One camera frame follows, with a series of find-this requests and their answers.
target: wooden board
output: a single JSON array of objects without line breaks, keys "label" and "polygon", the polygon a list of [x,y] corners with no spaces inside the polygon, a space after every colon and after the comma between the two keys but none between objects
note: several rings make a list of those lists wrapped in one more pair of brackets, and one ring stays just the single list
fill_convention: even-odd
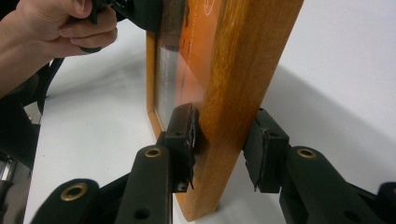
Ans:
[{"label": "wooden board", "polygon": [[188,221],[215,212],[302,4],[164,1],[148,34],[148,114],[159,134],[175,106],[198,102],[195,189],[177,196]]}]

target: finger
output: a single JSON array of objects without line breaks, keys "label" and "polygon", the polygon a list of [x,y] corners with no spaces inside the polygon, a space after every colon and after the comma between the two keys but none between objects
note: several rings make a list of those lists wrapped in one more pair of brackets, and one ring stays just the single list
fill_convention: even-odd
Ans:
[{"label": "finger", "polygon": [[112,44],[117,39],[117,27],[113,30],[102,33],[99,35],[91,35],[87,37],[77,37],[71,38],[70,41],[72,44],[78,45],[84,48],[97,48],[97,47],[106,47]]},{"label": "finger", "polygon": [[63,37],[87,37],[109,32],[117,26],[116,12],[111,7],[105,7],[97,19],[97,25],[89,20],[77,21],[64,25],[59,32]]},{"label": "finger", "polygon": [[63,12],[78,19],[87,18],[92,11],[92,0],[57,0],[57,6]]}]

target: glass pane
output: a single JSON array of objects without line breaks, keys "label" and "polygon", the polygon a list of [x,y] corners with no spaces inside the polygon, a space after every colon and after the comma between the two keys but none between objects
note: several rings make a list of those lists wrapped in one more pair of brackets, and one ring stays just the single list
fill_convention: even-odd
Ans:
[{"label": "glass pane", "polygon": [[165,0],[156,50],[156,111],[166,129],[173,109],[202,102],[221,0]]}]

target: white background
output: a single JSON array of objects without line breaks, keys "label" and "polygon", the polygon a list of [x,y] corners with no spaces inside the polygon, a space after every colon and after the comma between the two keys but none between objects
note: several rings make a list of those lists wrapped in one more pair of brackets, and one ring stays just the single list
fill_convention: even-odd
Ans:
[{"label": "white background", "polygon": [[[263,102],[294,146],[321,151],[371,192],[396,181],[395,12],[392,0],[305,0]],[[63,182],[103,186],[155,142],[145,60],[145,33],[123,21],[114,45],[64,61],[42,118],[26,223]],[[241,157],[219,211],[196,223],[284,223],[277,200],[253,192]],[[185,222],[175,203],[174,223]]]}]

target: human hand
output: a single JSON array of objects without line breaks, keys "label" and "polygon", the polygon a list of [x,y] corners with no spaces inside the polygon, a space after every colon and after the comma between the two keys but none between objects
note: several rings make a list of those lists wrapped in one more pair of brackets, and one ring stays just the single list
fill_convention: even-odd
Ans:
[{"label": "human hand", "polygon": [[[106,7],[98,24],[87,18],[92,0],[21,0],[16,13],[30,37],[52,58],[86,54],[80,49],[106,47],[117,38],[115,11]],[[71,17],[84,20],[70,20]]]}]

